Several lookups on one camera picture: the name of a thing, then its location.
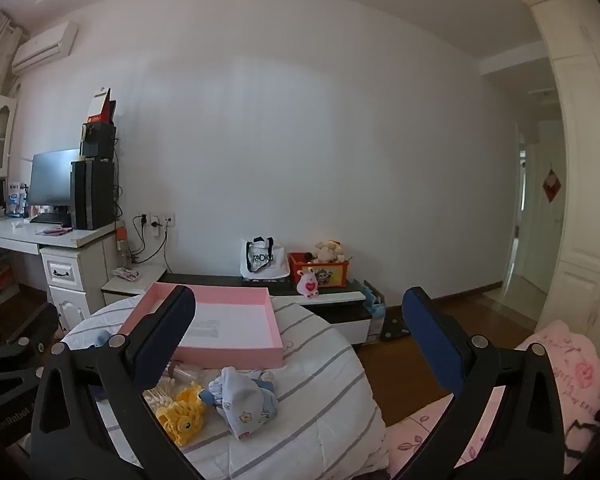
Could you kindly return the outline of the yellow crochet knit item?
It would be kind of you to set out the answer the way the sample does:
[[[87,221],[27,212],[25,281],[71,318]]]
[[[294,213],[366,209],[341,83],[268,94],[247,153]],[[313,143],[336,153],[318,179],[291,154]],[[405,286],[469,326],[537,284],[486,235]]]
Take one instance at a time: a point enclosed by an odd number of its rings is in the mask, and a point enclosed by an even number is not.
[[[172,402],[155,411],[162,429],[179,448],[192,442],[204,426],[207,405],[200,400],[201,393],[202,385],[192,382]]]

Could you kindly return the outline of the light blue printed baby hat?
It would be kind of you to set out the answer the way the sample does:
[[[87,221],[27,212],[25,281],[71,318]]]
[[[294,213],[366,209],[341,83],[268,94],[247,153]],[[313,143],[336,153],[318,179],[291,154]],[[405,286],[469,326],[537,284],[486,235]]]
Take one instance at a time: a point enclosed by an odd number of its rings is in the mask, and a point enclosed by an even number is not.
[[[199,397],[219,413],[238,440],[251,436],[278,412],[274,375],[268,370],[224,367]]]

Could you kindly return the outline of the bag of cotton swabs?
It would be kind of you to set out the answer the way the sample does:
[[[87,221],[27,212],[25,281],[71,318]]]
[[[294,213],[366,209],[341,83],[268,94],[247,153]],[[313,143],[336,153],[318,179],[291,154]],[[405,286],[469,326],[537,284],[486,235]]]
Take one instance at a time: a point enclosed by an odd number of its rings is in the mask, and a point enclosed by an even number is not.
[[[167,408],[174,401],[181,390],[181,384],[175,378],[161,377],[154,388],[143,392],[146,403],[155,412],[159,408]]]

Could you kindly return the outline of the pink bedding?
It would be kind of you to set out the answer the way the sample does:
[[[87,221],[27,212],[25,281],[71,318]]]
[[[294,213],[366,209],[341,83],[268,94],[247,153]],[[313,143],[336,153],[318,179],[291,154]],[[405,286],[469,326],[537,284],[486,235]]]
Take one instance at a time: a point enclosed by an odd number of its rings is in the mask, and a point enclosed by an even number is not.
[[[554,321],[518,346],[538,342],[546,349],[556,380],[566,438],[565,472],[573,470],[594,439],[600,423],[600,358],[587,336]],[[450,404],[449,394],[405,417],[388,429],[388,473],[395,476],[413,457]]]

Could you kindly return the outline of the white desk with drawers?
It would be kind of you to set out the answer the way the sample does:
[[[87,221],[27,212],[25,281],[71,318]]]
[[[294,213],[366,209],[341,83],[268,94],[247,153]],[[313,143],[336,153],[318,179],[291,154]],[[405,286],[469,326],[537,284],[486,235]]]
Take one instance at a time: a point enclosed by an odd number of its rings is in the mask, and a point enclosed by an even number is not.
[[[105,307],[102,286],[118,263],[116,225],[52,235],[48,224],[0,220],[0,248],[42,261],[52,304],[68,333]]]

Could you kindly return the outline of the pink booklet on desk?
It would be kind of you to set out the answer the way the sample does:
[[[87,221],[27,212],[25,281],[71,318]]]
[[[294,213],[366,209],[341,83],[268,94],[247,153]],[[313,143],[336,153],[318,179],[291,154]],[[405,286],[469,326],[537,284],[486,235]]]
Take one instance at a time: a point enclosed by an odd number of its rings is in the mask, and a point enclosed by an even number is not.
[[[64,236],[73,231],[71,226],[64,228],[63,226],[53,226],[52,228],[42,229],[35,232],[36,236]]]

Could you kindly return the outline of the floral pouch on side table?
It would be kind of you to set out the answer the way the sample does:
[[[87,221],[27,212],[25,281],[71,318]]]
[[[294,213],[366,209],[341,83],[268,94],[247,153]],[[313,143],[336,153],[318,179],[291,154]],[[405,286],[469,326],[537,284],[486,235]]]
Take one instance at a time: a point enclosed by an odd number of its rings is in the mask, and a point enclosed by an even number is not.
[[[135,269],[124,268],[123,266],[112,270],[112,275],[127,282],[135,282],[140,278],[140,272]]]

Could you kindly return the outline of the pink shallow tray box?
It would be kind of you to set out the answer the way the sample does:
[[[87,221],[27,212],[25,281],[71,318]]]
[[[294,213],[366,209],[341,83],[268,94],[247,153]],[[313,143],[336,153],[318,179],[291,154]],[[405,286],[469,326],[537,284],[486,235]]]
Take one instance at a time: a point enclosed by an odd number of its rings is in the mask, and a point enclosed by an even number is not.
[[[228,292],[189,287],[196,313],[178,348],[176,362],[207,370],[269,370],[283,366],[284,346],[270,298],[234,300]]]

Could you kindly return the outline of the black keyboard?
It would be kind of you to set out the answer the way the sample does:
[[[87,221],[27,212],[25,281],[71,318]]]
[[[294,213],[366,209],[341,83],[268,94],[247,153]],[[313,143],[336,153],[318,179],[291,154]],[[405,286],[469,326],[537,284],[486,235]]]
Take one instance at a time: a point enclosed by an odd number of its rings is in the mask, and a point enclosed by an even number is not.
[[[71,228],[72,220],[71,214],[68,212],[42,212],[37,214],[30,220],[31,223],[42,223],[42,224],[58,224],[63,228]]]

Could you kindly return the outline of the orange capped bottle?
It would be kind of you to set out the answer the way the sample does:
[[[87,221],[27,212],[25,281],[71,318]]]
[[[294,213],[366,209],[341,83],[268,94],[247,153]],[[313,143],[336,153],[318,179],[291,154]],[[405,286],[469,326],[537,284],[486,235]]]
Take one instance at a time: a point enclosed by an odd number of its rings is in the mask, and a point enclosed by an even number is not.
[[[128,266],[130,263],[128,231],[123,222],[116,223],[116,245],[119,254],[120,266]]]

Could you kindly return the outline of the blue white carton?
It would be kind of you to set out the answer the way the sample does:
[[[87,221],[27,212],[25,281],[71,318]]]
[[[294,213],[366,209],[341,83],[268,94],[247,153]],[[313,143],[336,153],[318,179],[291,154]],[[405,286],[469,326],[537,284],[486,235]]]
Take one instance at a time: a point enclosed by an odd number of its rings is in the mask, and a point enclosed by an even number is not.
[[[9,182],[7,185],[7,198],[5,214],[9,218],[27,218],[29,188],[26,182]]]

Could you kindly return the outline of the black floor scale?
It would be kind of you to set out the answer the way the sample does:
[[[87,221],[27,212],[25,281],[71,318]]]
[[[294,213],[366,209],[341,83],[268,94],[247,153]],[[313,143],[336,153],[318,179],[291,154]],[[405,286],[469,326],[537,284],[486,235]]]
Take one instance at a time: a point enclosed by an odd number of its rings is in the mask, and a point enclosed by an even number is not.
[[[401,315],[386,315],[384,324],[380,332],[380,340],[383,342],[395,341],[408,337],[411,335],[411,331],[406,327],[404,319]]]

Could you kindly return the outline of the round table striped quilt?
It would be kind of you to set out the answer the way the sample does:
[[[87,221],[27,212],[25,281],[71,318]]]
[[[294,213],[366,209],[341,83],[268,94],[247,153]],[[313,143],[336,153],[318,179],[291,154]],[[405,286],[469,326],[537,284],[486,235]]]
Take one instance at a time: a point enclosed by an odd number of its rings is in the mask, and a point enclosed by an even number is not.
[[[386,468],[386,425],[352,346],[298,304],[274,315],[282,367],[201,372],[206,411],[183,455],[206,479],[353,479]]]

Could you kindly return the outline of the black computer monitor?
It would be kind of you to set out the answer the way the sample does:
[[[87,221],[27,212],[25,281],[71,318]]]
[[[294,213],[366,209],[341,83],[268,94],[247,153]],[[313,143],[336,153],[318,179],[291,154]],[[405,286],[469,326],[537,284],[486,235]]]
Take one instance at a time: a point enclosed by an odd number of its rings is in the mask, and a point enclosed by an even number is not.
[[[28,201],[31,206],[50,206],[66,214],[71,205],[71,168],[77,148],[33,156]]]

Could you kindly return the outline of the black computer tower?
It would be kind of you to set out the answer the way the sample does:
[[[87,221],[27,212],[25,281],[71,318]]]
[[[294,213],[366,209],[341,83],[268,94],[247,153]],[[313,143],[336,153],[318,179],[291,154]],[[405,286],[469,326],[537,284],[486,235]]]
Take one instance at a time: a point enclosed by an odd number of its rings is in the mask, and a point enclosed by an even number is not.
[[[70,195],[73,229],[93,231],[114,222],[114,162],[72,162]]]

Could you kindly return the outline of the low black white tv bench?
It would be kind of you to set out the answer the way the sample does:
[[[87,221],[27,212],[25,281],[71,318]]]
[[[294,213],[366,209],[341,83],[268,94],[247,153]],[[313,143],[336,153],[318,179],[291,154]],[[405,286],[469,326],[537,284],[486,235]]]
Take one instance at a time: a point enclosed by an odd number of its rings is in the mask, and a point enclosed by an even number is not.
[[[364,307],[365,297],[355,285],[356,281],[349,282],[344,287],[321,288],[316,297],[306,298],[298,294],[290,278],[253,282],[240,276],[175,274],[158,264],[141,264],[136,270],[140,272],[140,278],[135,282],[112,278],[102,286],[106,304],[143,295],[156,283],[187,285],[195,290],[206,288],[216,292],[228,292],[234,300],[262,302],[268,297],[274,309],[288,304],[301,304],[311,313],[332,324],[352,346],[367,344],[370,314]]]

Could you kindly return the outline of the pink heart plush toy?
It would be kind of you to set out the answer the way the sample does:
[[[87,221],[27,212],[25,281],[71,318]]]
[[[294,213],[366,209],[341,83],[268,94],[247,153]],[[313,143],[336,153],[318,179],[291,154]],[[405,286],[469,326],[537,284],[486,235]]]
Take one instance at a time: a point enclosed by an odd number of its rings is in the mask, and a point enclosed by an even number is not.
[[[318,295],[318,279],[313,268],[298,270],[299,281],[296,289],[299,295],[306,298],[313,298]]]

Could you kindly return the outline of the red cartoon storage box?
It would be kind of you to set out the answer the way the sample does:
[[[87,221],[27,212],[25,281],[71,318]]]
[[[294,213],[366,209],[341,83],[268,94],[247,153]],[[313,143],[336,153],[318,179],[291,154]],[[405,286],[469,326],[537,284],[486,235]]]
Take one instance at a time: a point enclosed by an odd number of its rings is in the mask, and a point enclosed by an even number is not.
[[[314,271],[319,288],[344,287],[348,284],[349,263],[347,261],[314,263],[308,258],[307,252],[290,252],[288,262],[294,284],[300,281],[299,271],[309,269]]]

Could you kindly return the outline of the black box on tower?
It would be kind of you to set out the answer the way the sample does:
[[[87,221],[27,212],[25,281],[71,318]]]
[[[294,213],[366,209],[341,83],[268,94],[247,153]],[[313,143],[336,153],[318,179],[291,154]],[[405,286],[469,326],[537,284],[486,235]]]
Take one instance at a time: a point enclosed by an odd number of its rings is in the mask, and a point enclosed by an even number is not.
[[[80,156],[111,160],[114,157],[116,133],[116,127],[109,122],[86,122],[81,129]]]

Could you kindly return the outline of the red door ornament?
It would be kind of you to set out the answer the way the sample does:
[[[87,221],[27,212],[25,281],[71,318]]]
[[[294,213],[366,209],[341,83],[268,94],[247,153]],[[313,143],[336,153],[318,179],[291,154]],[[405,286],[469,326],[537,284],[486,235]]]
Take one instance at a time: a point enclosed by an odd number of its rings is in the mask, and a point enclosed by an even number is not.
[[[548,174],[542,183],[542,189],[549,203],[553,203],[557,197],[560,189],[562,188],[562,182],[560,182],[558,175],[553,168],[548,170]]]

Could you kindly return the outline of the beige plush toy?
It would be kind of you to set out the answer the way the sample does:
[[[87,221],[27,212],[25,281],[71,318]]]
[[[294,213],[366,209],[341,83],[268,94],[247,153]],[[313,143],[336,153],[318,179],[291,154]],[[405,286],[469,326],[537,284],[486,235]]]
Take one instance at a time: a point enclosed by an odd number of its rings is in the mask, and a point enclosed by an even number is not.
[[[315,245],[315,249],[314,261],[316,263],[343,263],[346,261],[342,246],[336,240],[318,242]]]

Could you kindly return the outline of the red white paper bag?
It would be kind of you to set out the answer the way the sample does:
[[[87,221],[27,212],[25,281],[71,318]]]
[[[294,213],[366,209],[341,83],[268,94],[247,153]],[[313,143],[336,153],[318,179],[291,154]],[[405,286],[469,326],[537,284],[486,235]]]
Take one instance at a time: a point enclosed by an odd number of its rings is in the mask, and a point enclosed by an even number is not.
[[[116,111],[117,101],[111,97],[111,89],[102,87],[96,90],[90,106],[88,107],[86,123],[106,122],[112,125],[114,123],[114,112]]]

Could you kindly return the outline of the white air conditioner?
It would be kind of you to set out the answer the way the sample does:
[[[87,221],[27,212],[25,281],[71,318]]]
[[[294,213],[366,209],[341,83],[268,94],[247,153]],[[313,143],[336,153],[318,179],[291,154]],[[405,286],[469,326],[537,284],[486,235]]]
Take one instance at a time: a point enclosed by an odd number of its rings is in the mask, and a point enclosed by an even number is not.
[[[68,21],[34,36],[22,44],[12,60],[12,73],[16,76],[30,68],[66,58],[76,41],[79,26]]]

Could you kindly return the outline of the wall power sockets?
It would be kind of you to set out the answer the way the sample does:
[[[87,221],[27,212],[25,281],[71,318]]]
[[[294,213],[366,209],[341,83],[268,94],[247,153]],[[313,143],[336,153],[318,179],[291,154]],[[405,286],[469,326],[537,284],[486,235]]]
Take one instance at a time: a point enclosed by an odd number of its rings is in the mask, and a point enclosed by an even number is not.
[[[163,235],[175,226],[174,212],[151,212],[148,214],[148,226],[153,237]]]

